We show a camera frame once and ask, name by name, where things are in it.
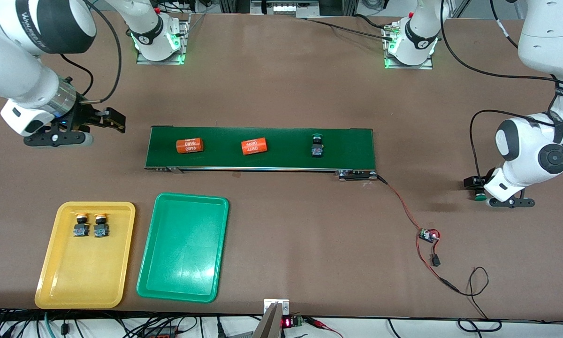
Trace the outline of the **orange printed cylinder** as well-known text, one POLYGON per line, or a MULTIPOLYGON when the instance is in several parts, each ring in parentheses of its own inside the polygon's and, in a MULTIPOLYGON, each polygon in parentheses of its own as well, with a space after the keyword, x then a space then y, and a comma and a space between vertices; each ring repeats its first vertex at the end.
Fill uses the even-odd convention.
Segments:
POLYGON ((204 151, 204 141, 201 138, 178 139, 175 143, 178 154, 190 154, 204 151))
POLYGON ((268 151, 268 144, 266 138, 256 138, 241 141, 241 148, 243 155, 259 154, 268 151))

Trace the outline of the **yellow push button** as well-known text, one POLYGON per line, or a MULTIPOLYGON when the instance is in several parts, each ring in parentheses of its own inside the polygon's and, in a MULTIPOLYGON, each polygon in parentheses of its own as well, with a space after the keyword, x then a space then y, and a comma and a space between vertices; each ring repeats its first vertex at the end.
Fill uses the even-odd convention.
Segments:
POLYGON ((76 217, 76 224, 74 225, 73 228, 73 235, 75 237, 88 236, 89 235, 88 213, 84 213, 84 212, 77 213, 75 217, 76 217))
POLYGON ((93 234, 96 238, 103 238, 109 235, 110 229, 108 225, 108 214, 97 213, 94 215, 95 225, 93 227, 93 234))

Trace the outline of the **green plastic tray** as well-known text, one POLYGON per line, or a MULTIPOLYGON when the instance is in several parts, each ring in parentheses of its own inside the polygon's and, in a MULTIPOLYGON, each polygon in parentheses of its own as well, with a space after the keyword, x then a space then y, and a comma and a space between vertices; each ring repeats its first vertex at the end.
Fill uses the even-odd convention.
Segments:
POLYGON ((229 201, 164 192, 155 199, 137 294, 210 303, 219 290, 229 201))

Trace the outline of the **yellow plastic tray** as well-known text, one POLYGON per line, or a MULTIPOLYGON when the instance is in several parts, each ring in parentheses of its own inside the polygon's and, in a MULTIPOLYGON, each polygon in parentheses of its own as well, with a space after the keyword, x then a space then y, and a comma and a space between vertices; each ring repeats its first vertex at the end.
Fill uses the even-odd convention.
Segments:
POLYGON ((55 217, 35 293, 41 309, 110 309, 123 297, 136 208, 125 201, 71 201, 55 217), (88 213, 89 235, 75 237, 77 213, 88 213), (94 236, 97 213, 110 233, 94 236))

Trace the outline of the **green conveyor belt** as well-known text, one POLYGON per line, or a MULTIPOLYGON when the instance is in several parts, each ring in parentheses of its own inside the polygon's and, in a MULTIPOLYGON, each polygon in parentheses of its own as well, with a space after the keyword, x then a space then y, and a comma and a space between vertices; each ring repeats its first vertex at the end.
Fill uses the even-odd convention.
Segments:
POLYGON ((377 175, 371 129, 153 126, 145 169, 329 172, 341 181, 377 175), (314 133, 322 135, 322 158, 311 156, 314 133), (178 154, 176 141, 187 138, 201 138, 204 151, 178 154), (256 138, 266 138, 268 151, 243 155, 241 141, 256 138))

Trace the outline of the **red clip lead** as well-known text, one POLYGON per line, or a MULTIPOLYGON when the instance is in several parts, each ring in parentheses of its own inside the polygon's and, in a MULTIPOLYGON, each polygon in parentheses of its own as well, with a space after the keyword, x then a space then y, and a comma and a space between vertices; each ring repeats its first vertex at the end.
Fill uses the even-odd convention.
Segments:
POLYGON ((303 319, 305 323, 315 327, 316 329, 333 332, 334 334, 337 334, 340 338, 344 338, 344 336, 340 334, 340 332, 330 328, 328 325, 324 324, 323 322, 317 319, 314 319, 313 317, 304 316, 303 319))

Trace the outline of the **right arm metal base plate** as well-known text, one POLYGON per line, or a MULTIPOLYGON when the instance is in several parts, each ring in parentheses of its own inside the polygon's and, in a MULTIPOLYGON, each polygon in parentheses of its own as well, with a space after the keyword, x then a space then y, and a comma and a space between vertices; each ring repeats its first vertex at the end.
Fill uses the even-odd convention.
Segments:
POLYGON ((137 39, 131 33, 137 51, 138 65, 183 65, 189 40, 190 21, 180 20, 166 13, 159 14, 163 21, 162 31, 153 37, 152 43, 145 36, 137 39))

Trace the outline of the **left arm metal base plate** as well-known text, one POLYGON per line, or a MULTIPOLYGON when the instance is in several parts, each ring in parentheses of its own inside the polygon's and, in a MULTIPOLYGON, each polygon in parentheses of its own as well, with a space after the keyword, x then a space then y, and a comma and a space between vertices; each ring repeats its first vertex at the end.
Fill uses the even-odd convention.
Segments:
POLYGON ((435 38, 423 49, 417 49, 412 41, 403 38, 400 29, 398 22, 385 25, 381 29, 382 36, 389 38, 389 40, 383 41, 385 68, 432 70, 432 55, 438 39, 435 38))

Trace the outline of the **aluminium frame rail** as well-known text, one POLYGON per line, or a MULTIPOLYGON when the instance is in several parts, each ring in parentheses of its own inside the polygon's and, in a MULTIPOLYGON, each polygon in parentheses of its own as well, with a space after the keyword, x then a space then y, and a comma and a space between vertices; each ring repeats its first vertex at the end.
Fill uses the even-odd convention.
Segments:
POLYGON ((318 0, 250 0, 250 14, 309 18, 320 15, 318 0))

